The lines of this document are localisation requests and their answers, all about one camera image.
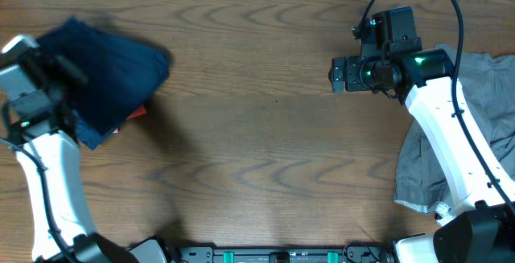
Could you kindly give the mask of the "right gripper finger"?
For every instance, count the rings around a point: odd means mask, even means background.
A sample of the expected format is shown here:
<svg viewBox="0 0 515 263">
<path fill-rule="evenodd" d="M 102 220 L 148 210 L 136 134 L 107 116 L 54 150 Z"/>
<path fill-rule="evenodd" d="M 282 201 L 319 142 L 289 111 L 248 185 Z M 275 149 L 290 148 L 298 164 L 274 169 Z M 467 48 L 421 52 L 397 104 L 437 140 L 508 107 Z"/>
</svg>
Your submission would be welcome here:
<svg viewBox="0 0 515 263">
<path fill-rule="evenodd" d="M 332 77 L 331 78 L 332 91 L 334 93 L 343 93 L 345 86 L 345 78 L 342 77 Z"/>
<path fill-rule="evenodd" d="M 345 79 L 347 67 L 346 57 L 336 57 L 332 59 L 332 64 L 328 73 L 330 79 Z"/>
</svg>

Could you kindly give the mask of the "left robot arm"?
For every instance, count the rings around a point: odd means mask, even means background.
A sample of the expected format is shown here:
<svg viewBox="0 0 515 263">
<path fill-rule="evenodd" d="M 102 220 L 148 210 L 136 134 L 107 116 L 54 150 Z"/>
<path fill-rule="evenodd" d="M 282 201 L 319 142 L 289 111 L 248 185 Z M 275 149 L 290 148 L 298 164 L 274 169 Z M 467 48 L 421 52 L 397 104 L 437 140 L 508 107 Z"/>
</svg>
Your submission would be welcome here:
<svg viewBox="0 0 515 263">
<path fill-rule="evenodd" d="M 131 249 L 98 233 L 84 194 L 72 98 L 88 83 L 71 61 L 41 47 L 1 51 L 1 142 L 27 180 L 35 262 L 137 261 Z"/>
</svg>

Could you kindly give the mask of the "navy blue shorts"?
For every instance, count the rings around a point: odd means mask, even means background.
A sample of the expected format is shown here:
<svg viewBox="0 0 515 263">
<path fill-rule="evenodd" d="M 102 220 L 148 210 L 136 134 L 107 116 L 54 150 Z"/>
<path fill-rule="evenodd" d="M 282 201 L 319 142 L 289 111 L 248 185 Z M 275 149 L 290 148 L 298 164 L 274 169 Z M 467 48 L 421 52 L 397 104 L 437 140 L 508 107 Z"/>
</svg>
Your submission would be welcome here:
<svg viewBox="0 0 515 263">
<path fill-rule="evenodd" d="M 169 77 L 171 57 L 164 50 L 76 18 L 36 41 L 71 61 L 89 78 L 85 88 L 73 92 L 76 135 L 83 141 L 111 134 Z"/>
</svg>

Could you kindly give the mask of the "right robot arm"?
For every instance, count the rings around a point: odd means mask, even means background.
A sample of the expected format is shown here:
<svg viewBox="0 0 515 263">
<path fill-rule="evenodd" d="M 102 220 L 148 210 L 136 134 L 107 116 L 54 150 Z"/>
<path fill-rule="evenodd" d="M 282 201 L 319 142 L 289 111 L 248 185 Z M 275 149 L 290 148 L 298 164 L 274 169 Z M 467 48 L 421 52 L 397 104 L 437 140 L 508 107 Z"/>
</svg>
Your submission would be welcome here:
<svg viewBox="0 0 515 263">
<path fill-rule="evenodd" d="M 393 90 L 429 140 L 451 193 L 433 234 L 397 240 L 380 262 L 512 262 L 514 181 L 488 146 L 443 49 L 392 56 L 337 57 L 333 92 Z"/>
</svg>

